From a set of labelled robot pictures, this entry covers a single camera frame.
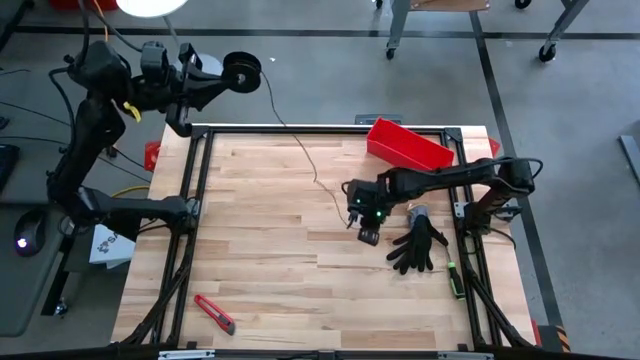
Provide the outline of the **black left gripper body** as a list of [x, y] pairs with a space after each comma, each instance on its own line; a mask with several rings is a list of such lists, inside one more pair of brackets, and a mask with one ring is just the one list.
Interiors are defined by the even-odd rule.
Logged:
[[200, 110], [200, 105], [194, 100], [193, 95], [188, 95], [189, 87], [194, 82], [191, 79], [184, 81], [170, 82], [168, 85], [153, 85], [143, 78], [133, 79], [133, 106], [145, 111], [160, 111], [165, 113], [166, 109], [174, 103], [184, 101], [187, 107]]

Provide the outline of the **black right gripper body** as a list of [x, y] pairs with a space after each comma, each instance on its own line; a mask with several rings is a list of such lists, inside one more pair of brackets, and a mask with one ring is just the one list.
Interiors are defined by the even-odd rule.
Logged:
[[386, 219], [386, 210], [376, 204], [354, 203], [351, 205], [351, 210], [359, 212], [359, 218], [356, 222], [360, 224], [360, 227], [379, 229]]

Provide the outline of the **black plastic cord spool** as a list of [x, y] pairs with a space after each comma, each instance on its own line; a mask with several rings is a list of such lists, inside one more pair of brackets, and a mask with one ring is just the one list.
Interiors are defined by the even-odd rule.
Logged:
[[260, 87], [261, 72], [261, 63], [254, 55], [236, 51], [224, 57], [221, 77], [233, 92], [247, 94]]

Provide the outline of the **black work glove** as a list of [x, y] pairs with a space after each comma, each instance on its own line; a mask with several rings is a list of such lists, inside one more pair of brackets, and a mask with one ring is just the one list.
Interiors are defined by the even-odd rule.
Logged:
[[434, 265], [430, 251], [433, 241], [444, 247], [449, 245], [449, 241], [432, 224], [426, 205], [410, 205], [407, 219], [409, 232], [392, 241], [394, 249], [386, 255], [386, 260], [392, 262], [392, 268], [401, 275], [410, 268], [420, 273], [432, 271]]

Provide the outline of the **red plastic bin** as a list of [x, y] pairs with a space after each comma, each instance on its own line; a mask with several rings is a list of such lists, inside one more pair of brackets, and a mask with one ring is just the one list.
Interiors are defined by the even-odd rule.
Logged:
[[394, 167], [436, 170], [450, 167], [452, 150], [390, 120], [378, 118], [366, 137], [367, 152]]

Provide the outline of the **white round floor lamp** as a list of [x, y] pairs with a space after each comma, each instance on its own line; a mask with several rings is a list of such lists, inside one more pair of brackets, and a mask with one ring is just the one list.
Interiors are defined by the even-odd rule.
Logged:
[[[142, 19], [162, 18], [169, 33], [179, 48], [181, 43], [169, 15], [181, 9], [189, 0], [116, 0], [120, 10], [126, 14]], [[208, 74], [221, 75], [222, 63], [209, 54], [198, 54], [202, 61], [202, 71]]]

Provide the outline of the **black computer box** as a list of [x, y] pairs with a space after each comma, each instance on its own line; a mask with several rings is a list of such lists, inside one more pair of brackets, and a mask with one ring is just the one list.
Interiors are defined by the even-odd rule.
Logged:
[[384, 119], [401, 125], [403, 116], [399, 114], [358, 114], [354, 118], [355, 125], [373, 125], [378, 119]]

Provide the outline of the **white printed box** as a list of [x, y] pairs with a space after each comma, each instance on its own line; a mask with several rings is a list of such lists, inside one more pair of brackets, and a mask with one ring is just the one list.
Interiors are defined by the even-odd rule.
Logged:
[[129, 262], [136, 243], [104, 225], [96, 225], [90, 247], [89, 263], [113, 269]]

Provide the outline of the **red utility knife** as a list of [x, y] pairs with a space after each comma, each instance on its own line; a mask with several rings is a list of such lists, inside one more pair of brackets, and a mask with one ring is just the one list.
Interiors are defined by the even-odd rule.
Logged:
[[214, 302], [209, 300], [203, 295], [197, 294], [194, 296], [194, 302], [209, 316], [211, 317], [218, 327], [223, 330], [229, 336], [233, 336], [236, 330], [235, 321], [231, 316], [224, 312]]

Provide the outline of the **grey cart with wooden shelf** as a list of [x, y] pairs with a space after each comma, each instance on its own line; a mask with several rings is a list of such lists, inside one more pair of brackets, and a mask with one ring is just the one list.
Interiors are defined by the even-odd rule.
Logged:
[[[522, 31], [486, 31], [480, 14], [490, 8], [489, 0], [372, 0], [375, 13], [389, 4], [390, 24], [386, 35], [385, 56], [393, 60], [405, 39], [472, 40], [479, 51], [492, 40], [528, 40]], [[470, 22], [469, 30], [410, 30], [407, 21], [412, 13], [456, 14]]]

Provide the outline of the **black computer mouse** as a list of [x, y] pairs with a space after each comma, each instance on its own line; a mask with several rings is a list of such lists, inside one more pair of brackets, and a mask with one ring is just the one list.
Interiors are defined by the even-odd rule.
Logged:
[[21, 257], [36, 255], [46, 242], [47, 212], [32, 209], [24, 213], [14, 228], [15, 250]]

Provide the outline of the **grey desk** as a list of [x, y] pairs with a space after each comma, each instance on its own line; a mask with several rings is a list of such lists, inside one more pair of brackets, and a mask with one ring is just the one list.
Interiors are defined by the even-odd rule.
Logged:
[[[0, 189], [0, 338], [22, 335], [31, 321], [36, 305], [59, 253], [62, 235], [58, 221], [62, 214], [48, 201], [46, 172], [55, 167], [67, 142], [67, 126], [45, 117], [52, 102], [35, 95], [35, 107], [22, 110], [9, 101], [13, 95], [25, 100], [29, 76], [0, 80], [0, 116], [9, 124], [0, 130], [0, 145], [19, 148], [18, 161]], [[21, 257], [15, 250], [14, 228], [18, 219], [32, 209], [47, 212], [46, 242], [32, 257]]]

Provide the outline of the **black aluminium table frame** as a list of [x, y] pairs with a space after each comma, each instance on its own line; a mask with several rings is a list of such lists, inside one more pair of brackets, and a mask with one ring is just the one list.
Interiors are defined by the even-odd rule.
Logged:
[[180, 235], [146, 236], [138, 253], [155, 251], [153, 270], [159, 281], [158, 298], [145, 302], [145, 315], [135, 329], [120, 332], [119, 340], [104, 347], [43, 351], [4, 355], [0, 360], [157, 360], [161, 351], [214, 350], [216, 357], [316, 360], [319, 350], [333, 350], [339, 360], [437, 360], [438, 352], [490, 353], [495, 360], [624, 360], [573, 352], [548, 351], [529, 344], [506, 323], [495, 304], [487, 308], [490, 322], [499, 323], [512, 346], [484, 344], [481, 336], [488, 324], [476, 311], [457, 300], [409, 301], [388, 297], [310, 298], [306, 295], [307, 270], [284, 261], [281, 253], [266, 250], [269, 266], [264, 283], [285, 284], [290, 291], [266, 297], [250, 283], [239, 300], [218, 297], [217, 303], [245, 322], [250, 314], [268, 319], [265, 307], [271, 303], [291, 316], [274, 330], [251, 329], [243, 323], [233, 336], [223, 334], [195, 307], [192, 282], [211, 272], [220, 257], [215, 231], [227, 226], [228, 210], [209, 205], [217, 169], [212, 166], [225, 144], [241, 144], [262, 157], [285, 160], [285, 145], [296, 135], [307, 138], [309, 149], [329, 142], [335, 148], [318, 159], [318, 168], [342, 158], [347, 150], [363, 150], [365, 125], [298, 124], [198, 124], [190, 140], [166, 133], [154, 172], [152, 187], [168, 189], [168, 170], [177, 165], [182, 175], [180, 193], [197, 203], [195, 224]]

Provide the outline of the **green-handled screwdriver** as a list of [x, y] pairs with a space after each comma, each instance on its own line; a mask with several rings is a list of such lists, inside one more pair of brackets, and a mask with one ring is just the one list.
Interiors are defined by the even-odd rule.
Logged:
[[452, 288], [452, 292], [454, 297], [457, 300], [464, 300], [466, 298], [466, 293], [464, 291], [464, 286], [462, 279], [458, 273], [456, 263], [453, 261], [449, 248], [446, 248], [446, 258], [447, 258], [447, 269], [449, 273], [450, 285]]

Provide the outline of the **silver frame bracket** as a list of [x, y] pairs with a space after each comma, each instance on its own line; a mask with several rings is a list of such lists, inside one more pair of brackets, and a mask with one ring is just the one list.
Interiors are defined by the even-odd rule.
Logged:
[[495, 360], [490, 353], [477, 352], [438, 352], [437, 360]]
[[209, 360], [214, 359], [216, 353], [214, 350], [171, 350], [161, 351], [157, 360]]

